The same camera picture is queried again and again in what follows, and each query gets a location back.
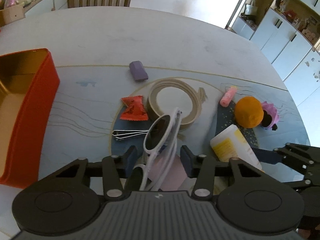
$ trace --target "red candy wrapper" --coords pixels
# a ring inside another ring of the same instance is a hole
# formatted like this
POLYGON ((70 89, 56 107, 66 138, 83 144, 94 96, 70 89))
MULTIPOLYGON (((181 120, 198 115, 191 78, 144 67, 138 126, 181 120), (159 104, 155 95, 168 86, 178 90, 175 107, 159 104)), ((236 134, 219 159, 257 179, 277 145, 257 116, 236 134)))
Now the red candy wrapper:
POLYGON ((121 98, 127 109, 121 114, 121 120, 146 121, 149 119, 142 103, 143 96, 121 98))

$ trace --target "orange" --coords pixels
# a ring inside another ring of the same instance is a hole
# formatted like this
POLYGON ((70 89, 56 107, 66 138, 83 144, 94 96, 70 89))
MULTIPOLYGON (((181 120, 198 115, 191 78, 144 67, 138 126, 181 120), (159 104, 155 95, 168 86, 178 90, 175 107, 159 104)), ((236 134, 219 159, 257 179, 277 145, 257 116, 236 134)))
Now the orange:
POLYGON ((235 107, 236 122, 244 128, 253 128, 263 119, 263 109, 259 100, 254 97, 241 98, 235 107))

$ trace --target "purple block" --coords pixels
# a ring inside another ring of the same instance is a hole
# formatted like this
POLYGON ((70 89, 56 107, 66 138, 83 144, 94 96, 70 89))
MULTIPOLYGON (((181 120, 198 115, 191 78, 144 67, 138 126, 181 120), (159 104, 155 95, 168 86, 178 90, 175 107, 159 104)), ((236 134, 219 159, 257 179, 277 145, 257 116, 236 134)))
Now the purple block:
POLYGON ((129 64, 130 72, 136 81, 147 80, 148 74, 144 70, 141 61, 133 61, 129 64))

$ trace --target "white bottle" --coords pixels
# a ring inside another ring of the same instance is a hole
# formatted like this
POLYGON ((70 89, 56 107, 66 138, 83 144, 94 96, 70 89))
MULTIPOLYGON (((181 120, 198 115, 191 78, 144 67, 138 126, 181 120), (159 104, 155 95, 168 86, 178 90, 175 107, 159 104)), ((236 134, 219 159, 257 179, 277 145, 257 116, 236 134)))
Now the white bottle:
POLYGON ((228 162, 231 157, 239 157, 253 167, 262 170, 247 140, 234 124, 211 139, 210 146, 222 162, 228 162))

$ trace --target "masking tape roll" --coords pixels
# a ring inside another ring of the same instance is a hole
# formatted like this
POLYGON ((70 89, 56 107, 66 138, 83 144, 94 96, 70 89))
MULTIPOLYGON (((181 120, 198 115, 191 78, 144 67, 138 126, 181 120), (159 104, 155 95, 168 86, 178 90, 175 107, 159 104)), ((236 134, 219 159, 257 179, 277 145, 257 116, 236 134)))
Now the masking tape roll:
POLYGON ((202 109, 202 101, 200 98, 200 95, 187 83, 174 79, 174 78, 167 78, 167 79, 162 79, 155 83, 153 87, 150 90, 150 93, 148 95, 148 100, 147 100, 147 110, 148 110, 148 115, 151 119, 156 120, 158 117, 164 114, 164 112, 160 109, 156 98, 158 93, 167 87, 174 87, 181 89, 184 91, 191 99, 192 101, 192 110, 189 115, 184 117, 181 121, 181 126, 180 129, 185 129, 189 127, 201 114, 201 109, 202 109))

